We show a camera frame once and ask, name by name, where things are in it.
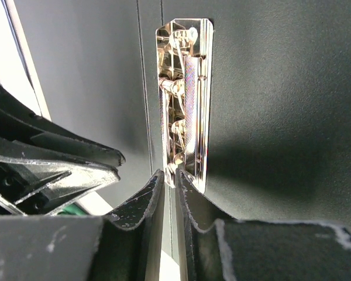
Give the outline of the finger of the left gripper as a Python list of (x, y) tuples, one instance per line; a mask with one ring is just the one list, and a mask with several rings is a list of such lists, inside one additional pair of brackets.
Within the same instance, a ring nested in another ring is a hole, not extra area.
[(56, 215), (119, 180), (115, 167), (0, 137), (0, 213)]
[(0, 137), (113, 167), (125, 163), (119, 150), (78, 136), (35, 114), (1, 85)]

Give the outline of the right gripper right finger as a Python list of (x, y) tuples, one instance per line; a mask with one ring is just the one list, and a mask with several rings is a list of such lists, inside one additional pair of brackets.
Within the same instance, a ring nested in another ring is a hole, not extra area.
[(351, 280), (351, 233), (325, 221), (239, 220), (175, 173), (182, 280)]

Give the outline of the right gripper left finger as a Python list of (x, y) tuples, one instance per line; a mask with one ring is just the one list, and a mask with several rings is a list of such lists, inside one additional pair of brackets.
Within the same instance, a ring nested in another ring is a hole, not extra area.
[(158, 280), (164, 173), (102, 216), (0, 216), (0, 280)]

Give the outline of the white folder black inside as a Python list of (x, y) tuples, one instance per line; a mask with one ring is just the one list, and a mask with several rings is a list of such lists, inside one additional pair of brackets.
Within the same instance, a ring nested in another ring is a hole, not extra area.
[(239, 220), (332, 224), (351, 251), (351, 1), (5, 1), (30, 108), (120, 150), (96, 212), (162, 165), (155, 31), (213, 26), (206, 195)]

